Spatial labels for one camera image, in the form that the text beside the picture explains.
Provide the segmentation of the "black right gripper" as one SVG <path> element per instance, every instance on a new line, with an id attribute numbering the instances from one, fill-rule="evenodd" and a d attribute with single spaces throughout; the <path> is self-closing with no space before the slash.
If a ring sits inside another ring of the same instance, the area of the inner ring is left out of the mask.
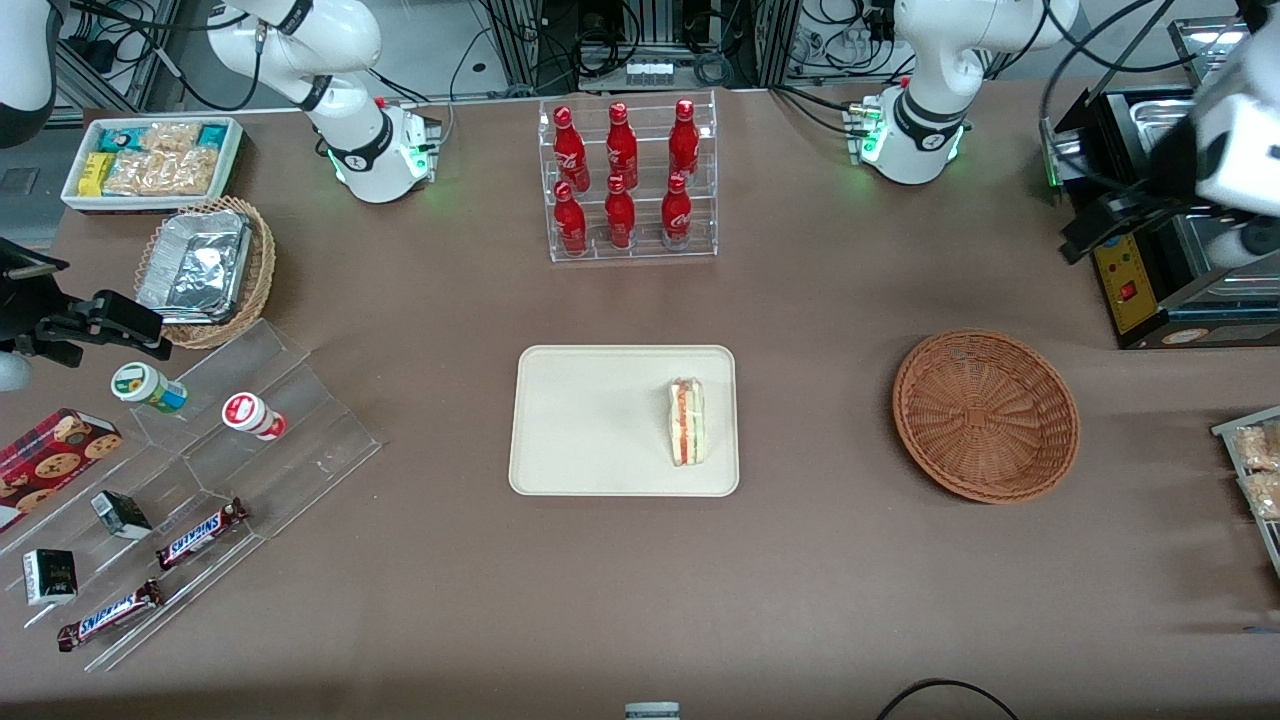
<path id="1" fill-rule="evenodd" d="M 1 342 L 14 352 L 78 366 L 83 348 L 76 341 L 133 348 L 168 361 L 173 343 L 163 336 L 163 318 L 122 293 L 99 291 L 84 302 L 86 315 L 58 315 L 69 301 L 55 274 L 70 264 L 1 238 Z"/>

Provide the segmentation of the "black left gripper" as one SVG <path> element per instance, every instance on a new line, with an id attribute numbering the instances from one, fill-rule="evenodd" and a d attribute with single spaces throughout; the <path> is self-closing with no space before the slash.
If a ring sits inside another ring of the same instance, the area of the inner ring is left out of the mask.
<path id="1" fill-rule="evenodd" d="M 1210 208 L 1213 200 L 1198 191 L 1198 183 L 1216 170 L 1216 142 L 1201 145 L 1197 124 L 1179 120 L 1152 147 L 1146 193 L 1161 208 L 1155 210 L 1142 197 L 1103 193 L 1089 202 L 1062 228 L 1060 252 L 1075 252 L 1084 260 L 1107 242 L 1132 236 L 1146 259 L 1170 263 L 1164 228 L 1184 217 L 1189 208 Z"/>

